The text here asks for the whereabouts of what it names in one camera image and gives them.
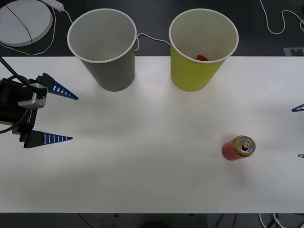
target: gray paper cup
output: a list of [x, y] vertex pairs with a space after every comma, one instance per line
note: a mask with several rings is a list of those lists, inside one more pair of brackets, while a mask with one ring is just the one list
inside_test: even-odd
[[136, 35], [136, 26], [125, 13], [96, 9], [74, 21], [67, 44], [102, 88], [121, 91], [134, 80]]

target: can lid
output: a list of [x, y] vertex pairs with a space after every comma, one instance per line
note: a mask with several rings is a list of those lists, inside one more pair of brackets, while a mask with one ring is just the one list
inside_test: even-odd
[[238, 149], [245, 154], [251, 154], [256, 149], [255, 141], [247, 136], [240, 137], [237, 143]]

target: white table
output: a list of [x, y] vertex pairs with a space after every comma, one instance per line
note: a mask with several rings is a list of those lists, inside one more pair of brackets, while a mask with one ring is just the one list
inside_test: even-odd
[[[304, 113], [291, 112], [304, 103], [303, 57], [231, 57], [195, 93], [171, 82], [169, 57], [137, 57], [121, 92], [75, 57], [5, 59], [79, 100], [49, 95], [34, 128], [73, 140], [23, 149], [0, 136], [0, 212], [303, 212]], [[222, 145], [242, 134], [254, 155], [225, 160]]]

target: red can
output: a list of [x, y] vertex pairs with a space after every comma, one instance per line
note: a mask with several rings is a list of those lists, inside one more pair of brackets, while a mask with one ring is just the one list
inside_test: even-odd
[[223, 156], [231, 161], [250, 157], [256, 149], [256, 143], [247, 136], [240, 135], [225, 143], [222, 147]]

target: black cable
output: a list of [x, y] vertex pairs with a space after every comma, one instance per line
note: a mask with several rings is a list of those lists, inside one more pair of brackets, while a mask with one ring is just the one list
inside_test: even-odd
[[[24, 77], [24, 76], [22, 76], [22, 75], [19, 75], [20, 77], [23, 77], [24, 78], [24, 80], [27, 80], [28, 81], [28, 79], [26, 78], [26, 77]], [[9, 78], [8, 78], [8, 80], [13, 80], [13, 79], [15, 79], [16, 78], [16, 76], [10, 76]]]
[[81, 215], [80, 213], [77, 213], [77, 215], [80, 216], [80, 218], [90, 227], [90, 228], [94, 228], [90, 223], [88, 223]]
[[236, 225], [237, 216], [238, 216], [238, 214], [236, 214], [234, 217], [232, 228], [234, 228], [234, 226]]
[[222, 220], [222, 218], [224, 217], [224, 215], [225, 215], [225, 214], [222, 214], [222, 215], [219, 217], [217, 223], [215, 224], [215, 228], [218, 228], [218, 227], [219, 227], [219, 223], [221, 222], [221, 220]]
[[22, 84], [24, 84], [27, 88], [29, 88], [32, 92], [36, 93], [37, 88], [33, 87], [29, 84], [28, 80], [25, 77], [22, 77], [14, 71], [13, 68], [10, 67], [10, 65], [2, 58], [0, 57], [0, 62], [7, 68]]
[[[19, 17], [17, 17], [17, 15], [7, 6], [7, 5], [5, 5], [11, 12], [12, 12], [12, 14], [14, 14], [15, 15], [15, 17], [23, 24], [23, 22], [19, 19]], [[25, 24], [23, 24], [23, 26], [25, 27], [25, 29], [28, 31], [28, 35], [29, 35], [29, 38], [30, 38], [30, 42], [31, 42], [31, 50], [30, 50], [30, 56], [32, 56], [32, 54], [33, 54], [33, 40], [32, 40], [32, 36], [30, 35], [30, 33], [29, 33], [29, 30], [28, 30], [28, 28], [25, 26]]]
[[270, 218], [272, 218], [272, 220], [269, 222], [267, 228], [271, 228], [271, 226], [276, 222], [275, 218], [272, 216], [272, 214], [270, 214]]
[[13, 130], [14, 128], [18, 127], [20, 125], [20, 123], [23, 121], [23, 119], [29, 114], [29, 112], [30, 112], [30, 109], [25, 110], [24, 114], [20, 117], [20, 119], [17, 122], [15, 122], [11, 127], [0, 131], [0, 134], [9, 132], [10, 130]]

